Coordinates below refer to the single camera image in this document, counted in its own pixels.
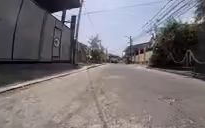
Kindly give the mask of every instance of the tree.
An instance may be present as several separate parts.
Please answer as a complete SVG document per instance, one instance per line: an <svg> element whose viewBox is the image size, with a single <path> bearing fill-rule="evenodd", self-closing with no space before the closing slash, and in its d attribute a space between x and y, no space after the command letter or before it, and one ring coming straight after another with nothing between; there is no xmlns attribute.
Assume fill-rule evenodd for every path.
<svg viewBox="0 0 205 128"><path fill-rule="evenodd" d="M156 46L150 63L155 66L175 65L168 56L171 53L176 60L182 60L187 50L195 49L198 42L198 26L171 19L164 27L159 28L155 41Z"/></svg>
<svg viewBox="0 0 205 128"><path fill-rule="evenodd" d="M196 20L197 21L205 21L205 0L197 0L197 7L196 7Z"/></svg>
<svg viewBox="0 0 205 128"><path fill-rule="evenodd" d="M99 39L99 36L92 36L89 38L88 43L90 44L90 54L91 54L91 61L95 63L100 63L103 60L104 56L104 47Z"/></svg>

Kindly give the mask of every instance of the gray wall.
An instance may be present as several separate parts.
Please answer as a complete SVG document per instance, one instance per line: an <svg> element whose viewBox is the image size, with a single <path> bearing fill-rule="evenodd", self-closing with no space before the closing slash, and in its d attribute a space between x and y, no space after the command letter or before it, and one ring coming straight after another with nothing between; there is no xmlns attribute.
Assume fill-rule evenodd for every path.
<svg viewBox="0 0 205 128"><path fill-rule="evenodd" d="M45 24L42 34L41 42L41 61L51 61L52 60L52 43L54 39L54 28L55 28L55 18L47 14L45 18Z"/></svg>
<svg viewBox="0 0 205 128"><path fill-rule="evenodd" d="M42 9L32 1L24 0L15 35L13 59L39 59L43 16Z"/></svg>
<svg viewBox="0 0 205 128"><path fill-rule="evenodd" d="M70 34L71 34L71 30L64 25L62 31L62 44L61 44L61 53L60 53L61 60L64 61L70 61L70 51L71 51Z"/></svg>
<svg viewBox="0 0 205 128"><path fill-rule="evenodd" d="M70 33L31 0L0 0L0 61L70 61Z"/></svg>
<svg viewBox="0 0 205 128"><path fill-rule="evenodd" d="M21 0L0 0L0 59L11 59L13 33Z"/></svg>

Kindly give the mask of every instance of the road surface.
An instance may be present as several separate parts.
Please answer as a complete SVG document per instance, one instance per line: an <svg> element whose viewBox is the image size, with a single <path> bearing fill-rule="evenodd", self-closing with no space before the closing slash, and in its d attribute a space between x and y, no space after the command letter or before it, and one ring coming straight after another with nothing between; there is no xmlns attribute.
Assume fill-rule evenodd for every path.
<svg viewBox="0 0 205 128"><path fill-rule="evenodd" d="M1 94L0 128L205 128L205 82L107 64Z"/></svg>

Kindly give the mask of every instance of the house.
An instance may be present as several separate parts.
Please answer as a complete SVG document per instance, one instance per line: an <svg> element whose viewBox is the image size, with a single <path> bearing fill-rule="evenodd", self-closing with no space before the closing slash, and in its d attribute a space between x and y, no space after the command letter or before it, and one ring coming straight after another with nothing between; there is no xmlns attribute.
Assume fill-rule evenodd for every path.
<svg viewBox="0 0 205 128"><path fill-rule="evenodd" d="M152 55L152 42L146 42L141 44L128 46L125 51L126 61L138 64L148 64Z"/></svg>
<svg viewBox="0 0 205 128"><path fill-rule="evenodd" d="M0 0L0 61L71 62L74 32L51 13L77 7L79 0Z"/></svg>

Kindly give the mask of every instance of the road edge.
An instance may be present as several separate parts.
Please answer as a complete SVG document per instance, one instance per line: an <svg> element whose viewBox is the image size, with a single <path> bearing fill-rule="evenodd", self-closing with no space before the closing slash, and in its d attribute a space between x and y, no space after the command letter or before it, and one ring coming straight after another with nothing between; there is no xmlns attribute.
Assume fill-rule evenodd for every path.
<svg viewBox="0 0 205 128"><path fill-rule="evenodd" d="M34 84L37 84L37 83L49 81L49 80L52 80L52 79L55 79L55 78L69 76L69 75L72 75L72 74L76 74L76 73L79 73L79 72L86 71L88 69L100 67L102 65L104 65L104 64L94 64L94 65L90 65L90 66L84 66L84 67L82 67L80 69L77 69L77 70L72 70L72 71L68 71L68 72L65 72L65 73L60 73L60 74L57 74L57 75L51 75L51 76L47 76L47 77L43 77L43 78L39 78L39 79L35 79L35 80L30 80L30 81L14 84L13 86L2 87L2 88L0 88L0 94L8 92L8 91L16 90L16 89L19 89L19 88L27 87L27 86L30 86L30 85L34 85Z"/></svg>

